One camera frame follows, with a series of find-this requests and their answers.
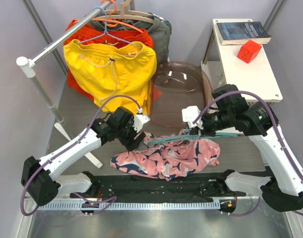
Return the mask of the teal plastic hanger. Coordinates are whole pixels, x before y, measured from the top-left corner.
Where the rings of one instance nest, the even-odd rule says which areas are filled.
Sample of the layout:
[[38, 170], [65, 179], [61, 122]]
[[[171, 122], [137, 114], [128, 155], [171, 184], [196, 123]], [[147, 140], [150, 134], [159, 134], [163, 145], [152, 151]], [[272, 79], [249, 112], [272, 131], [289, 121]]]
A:
[[228, 132], [217, 132], [215, 136], [190, 134], [191, 129], [183, 129], [182, 133], [175, 136], [169, 136], [166, 138], [156, 139], [147, 143], [147, 146], [156, 144], [163, 144], [176, 141], [195, 140], [195, 139], [211, 139], [211, 138], [237, 138], [238, 135], [235, 133]]

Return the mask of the pink whale print shorts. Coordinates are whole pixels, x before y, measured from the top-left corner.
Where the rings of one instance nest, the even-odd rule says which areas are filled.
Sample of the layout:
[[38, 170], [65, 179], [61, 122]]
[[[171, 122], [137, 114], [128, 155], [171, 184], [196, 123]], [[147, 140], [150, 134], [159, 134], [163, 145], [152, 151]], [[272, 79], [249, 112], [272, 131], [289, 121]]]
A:
[[110, 165], [127, 174], [169, 181], [200, 172], [207, 166], [219, 164], [220, 146], [210, 139], [176, 141], [147, 146], [156, 139], [169, 137], [156, 136], [146, 132], [143, 140], [145, 148], [122, 152], [113, 156]]

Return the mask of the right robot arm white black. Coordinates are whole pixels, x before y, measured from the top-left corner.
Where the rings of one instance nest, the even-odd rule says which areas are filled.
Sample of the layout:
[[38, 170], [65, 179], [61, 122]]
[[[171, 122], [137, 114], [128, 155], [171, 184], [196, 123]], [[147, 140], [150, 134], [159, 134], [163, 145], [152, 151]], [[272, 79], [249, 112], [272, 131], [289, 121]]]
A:
[[227, 84], [212, 92], [213, 101], [197, 110], [193, 123], [201, 134], [235, 128], [258, 148], [272, 176], [256, 177], [226, 170], [216, 184], [223, 196], [233, 191], [262, 198], [278, 212], [303, 209], [303, 168], [285, 142], [278, 118], [258, 95]]

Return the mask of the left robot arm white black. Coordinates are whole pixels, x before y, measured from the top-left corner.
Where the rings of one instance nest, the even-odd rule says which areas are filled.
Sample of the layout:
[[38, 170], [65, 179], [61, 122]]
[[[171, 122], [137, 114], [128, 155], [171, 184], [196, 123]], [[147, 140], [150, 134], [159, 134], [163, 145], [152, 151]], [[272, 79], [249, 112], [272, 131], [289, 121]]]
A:
[[41, 207], [55, 197], [74, 192], [95, 197], [99, 186], [89, 172], [64, 176], [63, 172], [86, 154], [118, 140], [128, 151], [135, 150], [143, 141], [142, 129], [150, 121], [143, 113], [133, 114], [119, 107], [107, 119], [98, 118], [71, 141], [39, 159], [25, 160], [21, 184], [35, 203]]

